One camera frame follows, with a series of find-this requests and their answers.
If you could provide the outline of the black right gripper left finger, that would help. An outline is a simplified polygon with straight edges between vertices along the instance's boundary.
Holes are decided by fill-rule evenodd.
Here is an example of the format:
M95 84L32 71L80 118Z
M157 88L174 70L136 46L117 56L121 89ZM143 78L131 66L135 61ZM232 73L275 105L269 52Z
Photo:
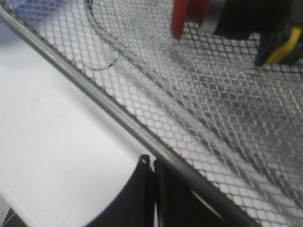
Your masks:
M152 227L155 213L155 177L150 156L139 156L137 165L115 199L88 227Z

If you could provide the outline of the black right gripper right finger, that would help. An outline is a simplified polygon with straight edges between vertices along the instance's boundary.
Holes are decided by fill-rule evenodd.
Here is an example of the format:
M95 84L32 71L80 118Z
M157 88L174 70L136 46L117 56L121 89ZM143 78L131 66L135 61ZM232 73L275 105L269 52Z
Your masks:
M256 222L210 183L190 185L154 161L160 227L254 227Z

